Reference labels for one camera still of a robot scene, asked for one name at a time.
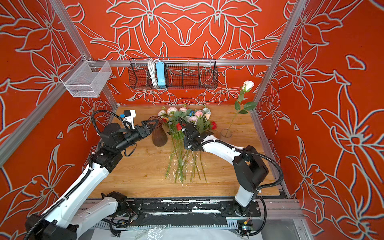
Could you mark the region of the clear ribbed glass vase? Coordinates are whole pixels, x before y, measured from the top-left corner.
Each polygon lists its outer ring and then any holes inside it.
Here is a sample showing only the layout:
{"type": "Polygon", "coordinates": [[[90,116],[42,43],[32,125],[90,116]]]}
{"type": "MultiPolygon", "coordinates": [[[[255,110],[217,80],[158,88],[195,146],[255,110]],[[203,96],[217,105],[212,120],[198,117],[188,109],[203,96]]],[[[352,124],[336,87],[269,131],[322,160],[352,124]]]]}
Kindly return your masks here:
{"type": "Polygon", "coordinates": [[[233,136],[233,132],[230,129],[222,129],[220,132],[220,139],[223,141],[230,140],[233,136]]]}

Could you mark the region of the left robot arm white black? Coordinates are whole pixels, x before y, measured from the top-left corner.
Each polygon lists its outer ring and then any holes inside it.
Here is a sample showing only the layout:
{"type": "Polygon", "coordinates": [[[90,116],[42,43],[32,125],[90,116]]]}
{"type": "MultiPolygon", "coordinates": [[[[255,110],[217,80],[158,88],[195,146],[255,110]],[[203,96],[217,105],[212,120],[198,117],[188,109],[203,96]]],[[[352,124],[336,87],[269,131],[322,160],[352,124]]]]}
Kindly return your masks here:
{"type": "Polygon", "coordinates": [[[98,222],[127,208],[126,196],[112,193],[88,210],[79,212],[94,189],[127,156],[126,149],[150,136],[162,120],[152,119],[134,125],[135,111],[125,111],[123,116],[113,114],[120,122],[111,123],[103,130],[98,128],[95,111],[91,122],[101,137],[100,148],[88,157],[88,167],[41,215],[32,215],[26,221],[26,240],[77,240],[98,222]]]}

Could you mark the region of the white rose stem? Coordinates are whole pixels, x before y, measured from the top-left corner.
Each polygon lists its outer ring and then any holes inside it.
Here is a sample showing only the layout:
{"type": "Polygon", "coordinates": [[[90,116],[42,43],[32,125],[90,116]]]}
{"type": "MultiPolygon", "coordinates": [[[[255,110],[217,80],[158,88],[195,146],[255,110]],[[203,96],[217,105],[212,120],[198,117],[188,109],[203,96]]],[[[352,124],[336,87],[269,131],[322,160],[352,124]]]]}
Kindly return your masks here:
{"type": "Polygon", "coordinates": [[[235,107],[234,117],[232,118],[231,123],[227,129],[231,129],[234,123],[234,120],[238,114],[245,115],[249,111],[254,110],[256,108],[257,102],[255,101],[245,102],[246,100],[245,94],[249,93],[254,86],[255,86],[255,83],[253,81],[248,80],[243,83],[243,86],[241,87],[241,90],[239,93],[239,97],[237,98],[234,104],[234,107],[235,107]]]}

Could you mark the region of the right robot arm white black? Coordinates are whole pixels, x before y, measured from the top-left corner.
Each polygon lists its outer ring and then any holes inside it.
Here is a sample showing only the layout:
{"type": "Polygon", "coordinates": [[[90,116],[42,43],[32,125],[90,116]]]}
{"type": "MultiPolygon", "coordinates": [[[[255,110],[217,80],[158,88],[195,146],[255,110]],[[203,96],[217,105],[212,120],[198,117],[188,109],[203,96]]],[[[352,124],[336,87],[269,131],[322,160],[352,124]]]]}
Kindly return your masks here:
{"type": "Polygon", "coordinates": [[[181,117],[178,118],[178,124],[185,136],[185,149],[213,154],[234,167],[240,185],[234,197],[232,209],[237,215],[245,216],[249,212],[251,202],[262,199],[259,196],[262,189],[278,186],[284,180],[282,168],[271,158],[258,153],[254,147],[237,147],[217,139],[210,132],[200,133],[194,124],[188,123],[181,117]],[[268,161],[279,173],[278,179],[273,183],[263,184],[269,174],[269,169],[264,161],[268,161]]]}

